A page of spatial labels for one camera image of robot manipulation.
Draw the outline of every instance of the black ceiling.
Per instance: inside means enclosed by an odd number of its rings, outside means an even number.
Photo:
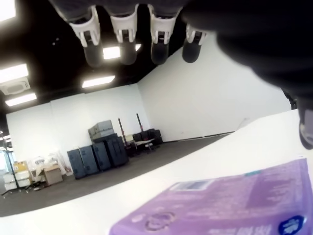
[[[16,110],[85,92],[82,80],[98,75],[116,75],[101,90],[138,82],[156,66],[150,58],[150,15],[147,6],[138,8],[136,42],[142,46],[133,65],[125,66],[118,59],[106,60],[99,69],[89,67],[84,51],[71,27],[64,22],[48,0],[16,0],[17,16],[0,22],[0,69],[27,63],[31,90],[36,102],[8,107],[9,96],[0,93],[0,128],[7,132],[5,115]],[[103,47],[116,46],[110,17],[97,7]],[[170,54],[178,50],[185,38],[185,24],[176,22],[170,42]]]

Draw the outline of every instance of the cardboard box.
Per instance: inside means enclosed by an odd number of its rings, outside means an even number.
[[[27,162],[23,161],[23,162],[13,163],[13,169],[15,173],[26,171],[26,170],[28,171]]]
[[[58,165],[44,169],[45,181],[48,185],[53,185],[63,181],[61,170]]]

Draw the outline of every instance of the pole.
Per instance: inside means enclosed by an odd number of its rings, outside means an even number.
[[[125,146],[126,146],[127,142],[126,142],[125,133],[124,133],[124,130],[123,130],[123,127],[122,127],[121,119],[118,118],[118,122],[119,122],[119,126],[121,127],[124,143],[125,143]]]
[[[142,128],[142,125],[141,125],[140,118],[139,118],[138,114],[137,114],[137,119],[138,119],[138,122],[139,122],[140,129],[141,129],[141,131],[143,131],[143,128]]]

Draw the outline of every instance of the air conditioning unit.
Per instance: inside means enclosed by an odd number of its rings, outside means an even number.
[[[27,77],[21,77],[12,81],[0,83],[0,90],[5,94],[18,94],[30,89]]]

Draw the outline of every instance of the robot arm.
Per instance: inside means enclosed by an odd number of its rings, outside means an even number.
[[[103,63],[96,4],[104,6],[111,16],[121,62],[135,62],[136,0],[50,1],[80,39],[92,67]],[[226,54],[297,99],[300,139],[307,149],[313,148],[313,1],[143,1],[150,11],[151,58],[155,64],[166,61],[176,18],[182,10],[187,22],[184,60],[195,62],[207,31],[216,31]]]

